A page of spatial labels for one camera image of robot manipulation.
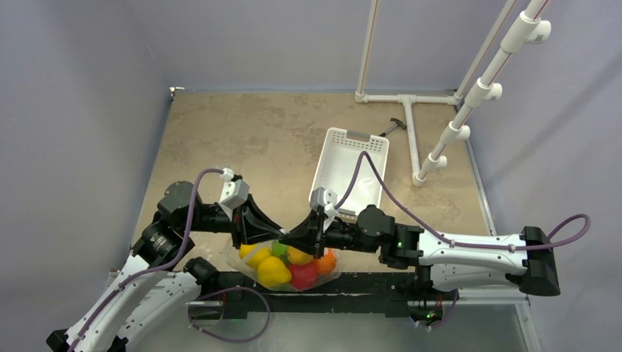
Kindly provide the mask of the green ridged squash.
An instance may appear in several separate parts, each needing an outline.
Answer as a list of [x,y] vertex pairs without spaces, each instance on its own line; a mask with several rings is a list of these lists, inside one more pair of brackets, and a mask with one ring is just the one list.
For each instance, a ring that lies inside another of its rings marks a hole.
[[287,258],[288,255],[288,245],[282,244],[279,241],[273,241],[271,244],[271,253],[278,258]]

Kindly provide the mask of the orange fruit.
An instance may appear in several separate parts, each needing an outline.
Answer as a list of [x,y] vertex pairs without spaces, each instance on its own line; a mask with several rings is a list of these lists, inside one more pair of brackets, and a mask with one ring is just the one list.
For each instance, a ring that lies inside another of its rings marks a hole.
[[325,248],[323,256],[319,259],[314,259],[312,264],[315,267],[317,274],[329,275],[337,266],[337,257],[332,249]]

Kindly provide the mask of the yellow mango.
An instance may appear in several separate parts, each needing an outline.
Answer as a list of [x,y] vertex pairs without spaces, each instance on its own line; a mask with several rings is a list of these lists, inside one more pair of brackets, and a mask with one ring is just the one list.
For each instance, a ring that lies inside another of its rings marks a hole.
[[269,246],[261,244],[243,244],[238,250],[239,259],[253,270],[257,270],[260,264],[272,256]]

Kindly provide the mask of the red apple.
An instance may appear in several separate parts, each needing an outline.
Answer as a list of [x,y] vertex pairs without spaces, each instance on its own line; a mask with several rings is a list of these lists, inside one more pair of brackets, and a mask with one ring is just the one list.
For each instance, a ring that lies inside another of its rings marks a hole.
[[289,284],[298,290],[309,289],[318,280],[318,271],[312,262],[304,265],[290,264],[288,269],[291,273]]

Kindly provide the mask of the clear zip top bag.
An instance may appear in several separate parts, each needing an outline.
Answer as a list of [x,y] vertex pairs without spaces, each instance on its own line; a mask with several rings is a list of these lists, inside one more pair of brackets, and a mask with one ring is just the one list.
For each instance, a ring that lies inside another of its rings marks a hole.
[[268,290],[302,292],[342,276],[339,254],[325,249],[318,259],[279,241],[230,246],[227,264]]

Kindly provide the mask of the yellow bell pepper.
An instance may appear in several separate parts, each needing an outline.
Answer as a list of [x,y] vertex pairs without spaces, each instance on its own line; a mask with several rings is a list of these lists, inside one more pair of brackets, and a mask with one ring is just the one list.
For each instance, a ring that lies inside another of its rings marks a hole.
[[257,279],[264,287],[274,287],[289,283],[291,273],[278,257],[271,256],[260,264]]

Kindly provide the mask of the white plastic basket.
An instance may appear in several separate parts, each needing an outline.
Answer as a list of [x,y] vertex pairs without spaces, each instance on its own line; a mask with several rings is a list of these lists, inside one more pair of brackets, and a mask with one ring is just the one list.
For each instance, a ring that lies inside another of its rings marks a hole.
[[[367,133],[329,128],[311,186],[335,191],[341,199],[354,174],[359,154],[366,152],[378,174],[383,177],[387,165],[389,140]],[[356,216],[368,205],[379,206],[384,193],[369,163],[364,160],[359,168],[354,188],[342,206],[342,213]]]

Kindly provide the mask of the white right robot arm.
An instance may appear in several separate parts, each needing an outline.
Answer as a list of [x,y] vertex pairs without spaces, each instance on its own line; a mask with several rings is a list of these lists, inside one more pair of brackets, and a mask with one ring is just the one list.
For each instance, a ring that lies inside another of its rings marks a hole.
[[279,242],[316,257],[327,248],[377,253],[389,268],[415,269],[411,287],[420,298],[461,287],[516,286],[532,296],[558,296],[560,285],[555,256],[537,227],[497,237],[442,233],[435,236],[422,227],[399,224],[374,205],[367,206],[353,224],[315,211]]

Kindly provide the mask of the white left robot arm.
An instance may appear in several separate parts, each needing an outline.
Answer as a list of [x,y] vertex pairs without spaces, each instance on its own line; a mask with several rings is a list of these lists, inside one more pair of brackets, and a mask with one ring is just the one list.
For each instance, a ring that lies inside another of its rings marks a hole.
[[217,309],[224,309],[248,292],[240,274],[219,271],[203,257],[188,258],[193,231],[229,233],[237,247],[284,234],[259,211],[240,176],[228,180],[221,199],[212,204],[201,200],[196,183],[173,183],[104,294],[73,326],[51,332],[47,346],[53,351],[129,351],[192,301],[214,300]]

